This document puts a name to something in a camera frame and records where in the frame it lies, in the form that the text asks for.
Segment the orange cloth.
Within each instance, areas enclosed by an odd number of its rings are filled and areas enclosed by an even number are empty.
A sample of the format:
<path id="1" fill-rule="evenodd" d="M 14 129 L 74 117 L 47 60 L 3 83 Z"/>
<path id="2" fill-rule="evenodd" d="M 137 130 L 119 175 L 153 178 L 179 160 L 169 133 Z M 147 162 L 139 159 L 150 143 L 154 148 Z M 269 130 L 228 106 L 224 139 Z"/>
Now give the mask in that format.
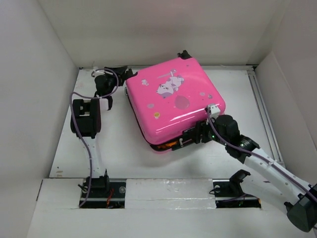
<path id="1" fill-rule="evenodd" d="M 161 145 L 158 145 L 158 149 L 167 150 L 178 144 L 178 140 L 170 141 Z"/>

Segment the pink suitcase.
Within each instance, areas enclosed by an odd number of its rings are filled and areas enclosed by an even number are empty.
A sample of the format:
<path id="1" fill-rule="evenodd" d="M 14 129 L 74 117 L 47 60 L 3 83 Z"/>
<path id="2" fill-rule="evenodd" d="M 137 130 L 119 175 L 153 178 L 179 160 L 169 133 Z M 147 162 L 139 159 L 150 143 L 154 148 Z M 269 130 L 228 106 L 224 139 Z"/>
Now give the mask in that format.
<path id="1" fill-rule="evenodd" d="M 206 107 L 226 104 L 198 61 L 186 50 L 177 58 L 137 71 L 127 79 L 126 93 L 143 138 L 158 153 L 181 149 L 183 131 L 207 121 Z M 170 149 L 158 145 L 178 140 Z"/>

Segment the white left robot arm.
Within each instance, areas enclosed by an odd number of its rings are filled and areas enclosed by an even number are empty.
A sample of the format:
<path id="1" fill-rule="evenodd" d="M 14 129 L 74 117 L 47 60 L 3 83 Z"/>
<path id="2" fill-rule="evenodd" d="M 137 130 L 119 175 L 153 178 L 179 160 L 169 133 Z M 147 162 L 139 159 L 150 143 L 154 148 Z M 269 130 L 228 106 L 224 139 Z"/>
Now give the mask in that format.
<path id="1" fill-rule="evenodd" d="M 70 94 L 70 129 L 81 140 L 88 157 L 89 175 L 79 186 L 85 199 L 92 197 L 93 192 L 101 197 L 110 192 L 109 177 L 98 146 L 98 134 L 102 127 L 101 110 L 103 106 L 107 111 L 112 109 L 113 94 L 131 76 L 133 71 L 127 66 L 97 68 L 91 73 L 96 87 L 93 97 L 75 91 Z"/>

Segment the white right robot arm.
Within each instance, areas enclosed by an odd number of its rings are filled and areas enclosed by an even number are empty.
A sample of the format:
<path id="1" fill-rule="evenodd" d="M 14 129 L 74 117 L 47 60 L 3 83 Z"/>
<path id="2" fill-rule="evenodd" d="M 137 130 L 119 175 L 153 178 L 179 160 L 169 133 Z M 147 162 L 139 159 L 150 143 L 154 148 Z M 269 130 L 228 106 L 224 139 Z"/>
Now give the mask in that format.
<path id="1" fill-rule="evenodd" d="M 249 193 L 281 210 L 299 230 L 310 232 L 317 225 L 317 186 L 289 172 L 272 159 L 254 140 L 240 133 L 238 123 L 230 115 L 196 123 L 183 134 L 194 143 L 215 141 L 241 164 L 253 169 L 266 183 L 260 186 L 255 176 L 239 170 L 231 178 L 230 192 L 234 195 Z"/>

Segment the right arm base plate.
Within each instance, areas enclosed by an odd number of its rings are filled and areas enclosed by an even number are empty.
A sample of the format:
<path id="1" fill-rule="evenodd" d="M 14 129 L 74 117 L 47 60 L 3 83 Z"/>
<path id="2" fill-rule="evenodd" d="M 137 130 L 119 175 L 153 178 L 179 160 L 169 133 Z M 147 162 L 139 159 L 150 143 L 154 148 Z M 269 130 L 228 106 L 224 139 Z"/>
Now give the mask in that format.
<path id="1" fill-rule="evenodd" d="M 213 179 L 209 194 L 214 196 L 216 208 L 261 208 L 258 198 L 242 190 L 243 179 L 250 175 L 248 171 L 239 170 L 230 178 Z"/>

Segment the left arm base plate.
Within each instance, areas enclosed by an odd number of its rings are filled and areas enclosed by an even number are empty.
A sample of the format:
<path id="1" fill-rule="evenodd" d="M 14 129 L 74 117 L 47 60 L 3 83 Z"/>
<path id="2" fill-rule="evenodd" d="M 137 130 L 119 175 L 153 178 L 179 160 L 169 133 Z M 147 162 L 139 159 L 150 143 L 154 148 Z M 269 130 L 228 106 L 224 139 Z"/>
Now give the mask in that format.
<path id="1" fill-rule="evenodd" d="M 92 188 L 86 202 L 79 206 L 83 209 L 123 209 L 125 208 L 126 180 L 110 180 L 109 191 Z M 79 205 L 85 200 L 81 192 Z"/>

